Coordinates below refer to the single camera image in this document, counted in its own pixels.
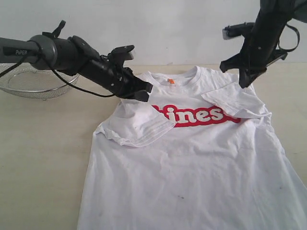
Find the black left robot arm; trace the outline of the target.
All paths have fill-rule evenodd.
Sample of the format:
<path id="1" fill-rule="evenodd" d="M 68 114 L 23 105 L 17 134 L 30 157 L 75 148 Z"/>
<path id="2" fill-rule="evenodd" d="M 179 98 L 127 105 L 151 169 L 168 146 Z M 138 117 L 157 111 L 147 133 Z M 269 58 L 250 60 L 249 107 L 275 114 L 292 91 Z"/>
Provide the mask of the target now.
<path id="1" fill-rule="evenodd" d="M 4 76 L 23 63 L 29 63 L 37 70 L 50 70 L 66 85 L 79 91 L 95 95 L 95 92 L 77 87 L 61 77 L 77 74 L 108 90 L 108 97 L 147 102 L 153 85 L 143 81 L 124 66 L 133 60 L 133 45 L 114 48 L 107 55 L 99 54 L 82 38 L 73 35 L 67 39 L 59 37 L 66 22 L 62 20 L 53 32 L 31 37 L 28 41 L 1 38 L 0 62 L 11 64 L 1 71 Z"/>

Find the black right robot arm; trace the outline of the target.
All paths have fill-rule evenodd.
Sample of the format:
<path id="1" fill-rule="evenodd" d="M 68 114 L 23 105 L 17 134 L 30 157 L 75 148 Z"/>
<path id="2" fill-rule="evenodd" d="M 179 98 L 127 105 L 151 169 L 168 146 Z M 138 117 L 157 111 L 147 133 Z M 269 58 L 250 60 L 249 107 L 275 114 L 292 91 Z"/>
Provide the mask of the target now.
<path id="1" fill-rule="evenodd" d="M 229 40 L 238 36 L 244 37 L 240 52 L 220 64 L 220 70 L 239 70 L 239 85 L 247 88 L 257 77 L 265 73 L 267 67 L 274 62 L 286 59 L 294 48 L 285 49 L 280 46 L 280 36 L 285 27 L 296 33 L 297 28 L 290 26 L 289 21 L 295 19 L 306 23 L 307 2 L 305 0 L 262 0 L 260 11 L 253 23 L 242 23 L 225 27 L 223 39 Z"/>

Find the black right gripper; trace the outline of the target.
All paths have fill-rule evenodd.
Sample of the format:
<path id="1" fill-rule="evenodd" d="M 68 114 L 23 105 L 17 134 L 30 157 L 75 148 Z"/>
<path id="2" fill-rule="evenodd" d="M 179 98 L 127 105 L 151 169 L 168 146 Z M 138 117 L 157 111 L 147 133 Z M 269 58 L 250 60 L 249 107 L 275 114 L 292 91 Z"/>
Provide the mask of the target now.
<path id="1" fill-rule="evenodd" d="M 269 65 L 286 59 L 288 51 L 279 47 L 280 36 L 280 33 L 250 33 L 244 37 L 239 53 L 220 63 L 220 70 L 225 73 L 230 69 L 239 69 L 240 87 L 249 87 L 266 72 Z"/>

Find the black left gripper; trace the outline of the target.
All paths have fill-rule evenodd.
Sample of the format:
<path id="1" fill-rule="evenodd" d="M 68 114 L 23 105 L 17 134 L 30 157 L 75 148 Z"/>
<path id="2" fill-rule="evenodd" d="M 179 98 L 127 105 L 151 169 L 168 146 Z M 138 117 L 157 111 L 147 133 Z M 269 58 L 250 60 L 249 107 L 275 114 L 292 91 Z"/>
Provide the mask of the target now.
<path id="1" fill-rule="evenodd" d="M 90 60 L 81 75 L 110 91 L 118 98 L 148 102 L 153 85 L 133 75 L 129 68 L 117 67 L 106 59 Z"/>

